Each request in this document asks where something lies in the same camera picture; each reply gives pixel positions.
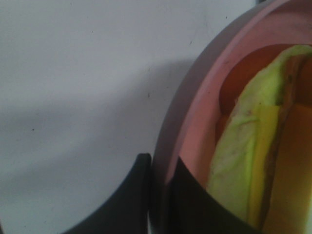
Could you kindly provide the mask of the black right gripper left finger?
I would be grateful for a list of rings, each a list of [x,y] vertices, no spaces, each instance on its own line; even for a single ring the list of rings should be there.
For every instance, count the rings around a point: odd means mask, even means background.
[[[151,155],[138,154],[117,190],[96,211],[66,234],[146,234]]]

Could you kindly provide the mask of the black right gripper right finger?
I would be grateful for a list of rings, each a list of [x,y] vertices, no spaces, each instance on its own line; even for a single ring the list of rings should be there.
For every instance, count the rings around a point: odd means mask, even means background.
[[[169,202],[170,234],[259,234],[218,204],[178,159]]]

